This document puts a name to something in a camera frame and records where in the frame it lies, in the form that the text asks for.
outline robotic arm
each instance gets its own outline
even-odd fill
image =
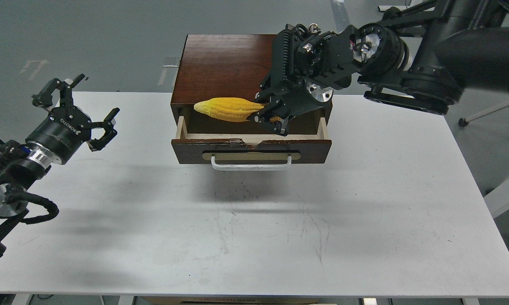
[[[1,241],[20,222],[37,224],[58,215],[58,207],[45,197],[27,193],[32,184],[47,174],[51,164],[66,164],[78,148],[86,142],[91,151],[103,149],[116,135],[114,117],[119,112],[114,108],[102,122],[92,122],[80,108],[74,106],[72,89],[84,78],[73,81],[52,79],[39,94],[32,95],[32,104],[45,109],[49,114],[28,135],[26,144],[10,140],[0,141],[0,257],[6,247]],[[59,90],[60,101],[53,108],[51,93]],[[100,139],[91,139],[91,130],[105,130]],[[43,206],[48,214],[25,218],[29,213],[28,203]]]
[[[254,100],[266,106],[248,119],[285,136],[290,120],[328,106],[353,73],[370,88],[365,98],[434,114],[446,114],[466,87],[509,92],[506,14],[509,0],[427,0],[339,34],[287,25],[273,40],[272,68]],[[422,37],[412,62],[400,37]]]

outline drawer handle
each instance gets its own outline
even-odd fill
[[[217,164],[215,156],[211,156],[211,165],[215,170],[286,170],[292,164],[292,156],[288,156],[286,164]]]

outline table surface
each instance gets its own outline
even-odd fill
[[[118,135],[30,189],[0,293],[509,297],[509,253],[442,116],[334,97],[326,164],[180,165],[166,93],[76,92]]]

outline yellow corn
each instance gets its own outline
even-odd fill
[[[197,112],[228,122],[246,122],[249,115],[262,108],[263,104],[242,98],[212,98],[194,104]]]

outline drawer front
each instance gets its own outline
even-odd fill
[[[323,164],[331,140],[267,140],[248,145],[241,139],[173,139],[171,145],[180,164],[210,164],[210,155],[226,164],[281,164],[288,154],[293,164]],[[260,154],[246,156],[255,152]]]

